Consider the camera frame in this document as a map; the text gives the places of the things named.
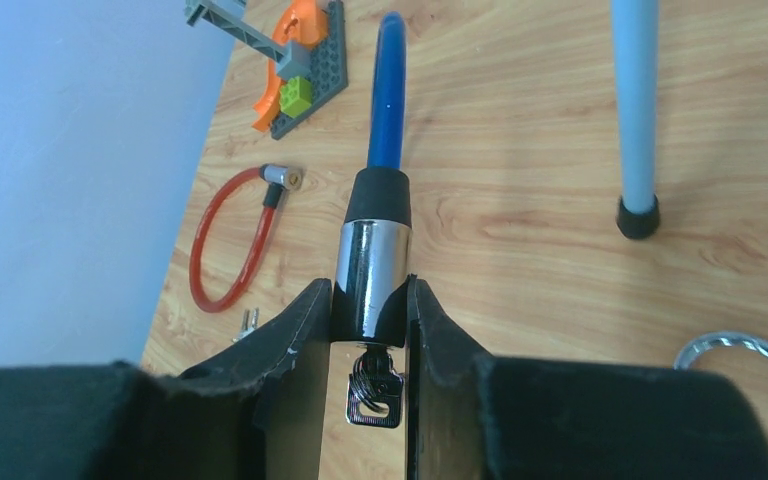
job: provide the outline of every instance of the red cable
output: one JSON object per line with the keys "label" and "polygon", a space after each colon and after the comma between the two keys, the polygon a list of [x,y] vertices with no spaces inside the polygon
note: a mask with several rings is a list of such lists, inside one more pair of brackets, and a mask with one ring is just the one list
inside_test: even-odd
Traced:
{"label": "red cable", "polygon": [[190,252],[190,292],[193,294],[193,300],[196,301],[196,305],[205,312],[218,313],[230,308],[246,291],[260,263],[266,239],[269,237],[269,229],[272,227],[272,219],[275,216],[275,209],[271,207],[263,207],[263,213],[260,215],[260,222],[257,224],[257,232],[254,234],[254,241],[249,250],[249,255],[246,257],[246,263],[243,264],[240,274],[237,275],[237,279],[234,280],[231,288],[228,289],[228,293],[219,300],[207,298],[207,293],[205,293],[204,286],[201,283],[201,254],[204,250],[207,231],[210,228],[210,224],[213,223],[213,218],[216,217],[216,212],[219,211],[222,203],[240,185],[258,178],[258,176],[259,169],[250,168],[228,180],[228,183],[216,192],[216,195],[207,205],[207,209],[205,209],[204,215],[202,215],[199,226],[196,229],[196,238],[193,240],[193,248]]}

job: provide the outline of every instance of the light blue metal leg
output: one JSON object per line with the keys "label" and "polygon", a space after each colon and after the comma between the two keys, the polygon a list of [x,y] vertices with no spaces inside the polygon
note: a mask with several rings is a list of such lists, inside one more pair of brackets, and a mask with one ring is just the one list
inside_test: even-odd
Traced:
{"label": "light blue metal leg", "polygon": [[623,182],[617,221],[623,234],[635,239],[648,237],[659,223],[659,218],[653,218],[658,217],[655,198],[658,3],[658,0],[611,1]]}

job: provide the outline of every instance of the black rubber cap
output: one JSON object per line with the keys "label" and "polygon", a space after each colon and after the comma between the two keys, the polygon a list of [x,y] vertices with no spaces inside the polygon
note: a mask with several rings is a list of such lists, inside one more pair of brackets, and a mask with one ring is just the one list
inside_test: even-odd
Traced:
{"label": "black rubber cap", "polygon": [[267,208],[278,208],[283,193],[284,187],[277,183],[270,183],[269,188],[266,189],[266,195],[263,196],[263,206]]}
{"label": "black rubber cap", "polygon": [[346,209],[346,223],[355,220],[390,220],[411,227],[408,176],[388,167],[358,172]]}
{"label": "black rubber cap", "polygon": [[619,211],[617,212],[617,226],[625,238],[631,240],[643,240],[649,238],[661,225],[661,211],[658,208],[658,197],[655,197],[655,205],[646,213],[631,213],[625,208],[620,197]]}

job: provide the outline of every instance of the metal handle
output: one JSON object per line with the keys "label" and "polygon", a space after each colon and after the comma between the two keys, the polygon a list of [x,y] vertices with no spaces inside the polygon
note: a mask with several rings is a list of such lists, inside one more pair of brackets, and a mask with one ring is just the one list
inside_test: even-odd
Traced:
{"label": "metal handle", "polygon": [[717,347],[744,347],[768,358],[768,341],[766,340],[748,333],[713,332],[697,337],[685,345],[676,356],[673,368],[687,370],[703,353]]}

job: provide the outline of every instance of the wooden table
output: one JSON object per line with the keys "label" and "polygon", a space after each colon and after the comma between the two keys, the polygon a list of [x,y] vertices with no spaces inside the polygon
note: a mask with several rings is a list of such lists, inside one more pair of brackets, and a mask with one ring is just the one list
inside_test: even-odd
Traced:
{"label": "wooden table", "polygon": [[[271,31],[285,2],[252,2]],[[658,194],[653,239],[614,225],[620,191],[609,2],[348,0],[349,88],[280,142],[249,124],[265,60],[234,51],[181,226],[144,366],[178,373],[224,349],[242,310],[277,314],[314,277],[333,277],[354,174],[364,165],[376,29],[398,10],[409,29],[404,164],[414,212],[412,269],[491,351],[668,366],[720,329],[768,339],[768,2],[662,2]],[[198,310],[187,286],[195,227],[238,171],[307,170],[249,293]],[[218,295],[248,249],[265,186],[220,212],[205,251]],[[403,478],[401,429],[352,427],[332,352],[321,478]],[[708,354],[768,431],[768,362]]]}

